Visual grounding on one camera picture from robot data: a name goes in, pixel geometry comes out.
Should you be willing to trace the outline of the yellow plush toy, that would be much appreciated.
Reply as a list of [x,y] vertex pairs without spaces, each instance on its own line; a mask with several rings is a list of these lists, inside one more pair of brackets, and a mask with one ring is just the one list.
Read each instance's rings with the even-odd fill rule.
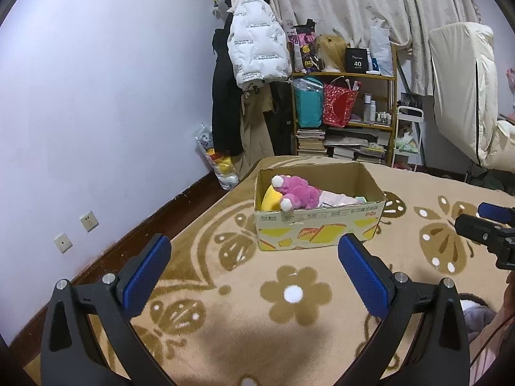
[[269,185],[265,191],[261,202],[261,211],[276,212],[281,210],[280,202],[283,195],[276,191],[272,185]]

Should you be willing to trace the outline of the pink plush bear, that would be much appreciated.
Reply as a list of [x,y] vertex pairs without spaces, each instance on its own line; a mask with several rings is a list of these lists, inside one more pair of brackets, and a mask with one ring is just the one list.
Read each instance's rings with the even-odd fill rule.
[[311,186],[307,180],[298,176],[275,175],[271,179],[271,186],[276,192],[282,194],[279,205],[283,212],[310,210],[319,206],[320,189]]

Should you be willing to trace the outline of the black hanging coat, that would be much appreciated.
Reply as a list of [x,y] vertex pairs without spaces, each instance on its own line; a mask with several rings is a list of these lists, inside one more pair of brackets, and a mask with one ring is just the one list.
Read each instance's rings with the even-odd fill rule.
[[228,12],[222,29],[216,29],[212,47],[217,54],[212,80],[212,136],[216,152],[237,157],[244,149],[240,136],[242,90],[234,77],[228,38],[233,14]]

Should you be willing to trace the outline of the black box labelled 40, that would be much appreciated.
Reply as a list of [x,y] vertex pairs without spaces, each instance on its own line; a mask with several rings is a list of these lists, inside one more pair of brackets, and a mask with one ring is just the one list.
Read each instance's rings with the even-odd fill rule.
[[347,48],[345,53],[345,71],[366,74],[368,70],[368,51],[362,48]]

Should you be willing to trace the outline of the plastic bag of toys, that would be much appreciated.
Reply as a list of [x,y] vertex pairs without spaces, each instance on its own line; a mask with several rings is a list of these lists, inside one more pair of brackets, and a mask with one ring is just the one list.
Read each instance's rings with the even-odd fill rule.
[[200,152],[213,169],[223,190],[232,190],[239,183],[239,178],[230,156],[215,150],[211,128],[201,124],[195,134],[195,141]]

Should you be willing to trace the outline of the white padded chair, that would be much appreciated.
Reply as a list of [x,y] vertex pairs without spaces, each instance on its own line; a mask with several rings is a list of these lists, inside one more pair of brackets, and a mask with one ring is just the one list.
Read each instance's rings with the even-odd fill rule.
[[453,23],[429,32],[435,123],[483,168],[514,172],[514,125],[499,118],[493,31]]

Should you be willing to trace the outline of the white wall socket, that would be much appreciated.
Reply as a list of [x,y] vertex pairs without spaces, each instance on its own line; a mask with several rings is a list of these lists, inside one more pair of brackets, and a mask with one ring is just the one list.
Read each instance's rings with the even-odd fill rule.
[[65,253],[67,250],[69,250],[72,247],[72,242],[71,242],[70,238],[67,236],[67,234],[65,234],[65,233],[57,235],[54,238],[54,243],[60,253]]
[[80,217],[80,222],[86,232],[91,232],[98,226],[98,220],[94,215],[93,211],[88,212]]

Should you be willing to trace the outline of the white puffer jacket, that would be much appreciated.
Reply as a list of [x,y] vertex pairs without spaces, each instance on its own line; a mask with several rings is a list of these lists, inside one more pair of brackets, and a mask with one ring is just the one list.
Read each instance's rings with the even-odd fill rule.
[[246,91],[292,74],[286,33],[265,0],[231,0],[227,41],[237,85]]

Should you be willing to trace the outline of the beige patterned carpet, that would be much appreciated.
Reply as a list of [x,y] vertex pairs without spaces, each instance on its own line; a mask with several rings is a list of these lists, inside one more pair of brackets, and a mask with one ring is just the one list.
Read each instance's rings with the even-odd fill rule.
[[[340,240],[330,247],[263,251],[254,214],[259,171],[333,161],[344,162],[260,161],[169,239],[168,265],[131,324],[171,385],[339,385],[380,323],[341,265]],[[504,278],[513,270],[497,268],[486,246],[458,235],[455,220],[461,214],[483,219],[477,212],[483,202],[514,208],[514,198],[452,179],[362,165],[386,204],[374,237],[356,238],[392,273],[428,284],[453,280],[469,341],[468,384],[513,384],[514,315],[502,298]],[[488,221],[514,229],[514,222]],[[411,317],[385,375],[400,367],[420,319]],[[98,316],[89,320],[110,368],[125,376]]]

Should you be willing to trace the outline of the upper white wall socket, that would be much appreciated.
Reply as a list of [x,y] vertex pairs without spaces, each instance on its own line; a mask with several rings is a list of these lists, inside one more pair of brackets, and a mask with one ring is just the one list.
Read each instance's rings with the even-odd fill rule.
[[80,217],[80,222],[86,232],[91,232],[98,226],[98,220],[94,215],[93,211],[88,212]]

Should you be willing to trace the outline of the red patterned bag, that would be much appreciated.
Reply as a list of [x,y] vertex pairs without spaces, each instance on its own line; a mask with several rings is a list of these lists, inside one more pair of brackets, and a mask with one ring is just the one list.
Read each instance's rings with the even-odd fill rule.
[[360,88],[361,82],[357,80],[350,84],[345,79],[343,86],[334,82],[324,84],[322,123],[338,128],[347,126]]

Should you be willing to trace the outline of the lower white wall socket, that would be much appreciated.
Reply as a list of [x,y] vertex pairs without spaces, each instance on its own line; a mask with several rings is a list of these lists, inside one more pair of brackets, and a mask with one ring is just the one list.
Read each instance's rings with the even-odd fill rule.
[[69,250],[72,247],[72,242],[71,242],[70,238],[67,236],[67,234],[65,234],[65,233],[57,235],[54,238],[54,243],[60,253],[65,253],[67,250]]

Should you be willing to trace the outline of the white metal cart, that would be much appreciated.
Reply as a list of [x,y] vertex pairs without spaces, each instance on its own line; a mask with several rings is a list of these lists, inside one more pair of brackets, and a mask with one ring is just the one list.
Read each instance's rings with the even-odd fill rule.
[[392,167],[416,172],[423,165],[423,122],[422,109],[397,107]]

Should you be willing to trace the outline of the beige curtain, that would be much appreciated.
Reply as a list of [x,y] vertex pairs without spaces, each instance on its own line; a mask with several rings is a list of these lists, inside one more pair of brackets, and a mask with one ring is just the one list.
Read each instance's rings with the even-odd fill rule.
[[271,0],[286,28],[312,19],[320,34],[367,47],[374,26],[389,31],[399,49],[411,52],[411,91],[433,92],[429,32],[451,23],[481,20],[474,0]]

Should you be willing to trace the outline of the stack of books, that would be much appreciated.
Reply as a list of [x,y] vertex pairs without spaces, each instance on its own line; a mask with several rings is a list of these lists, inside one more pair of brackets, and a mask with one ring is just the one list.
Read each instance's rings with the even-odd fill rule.
[[298,128],[296,131],[298,155],[326,155],[324,128]]

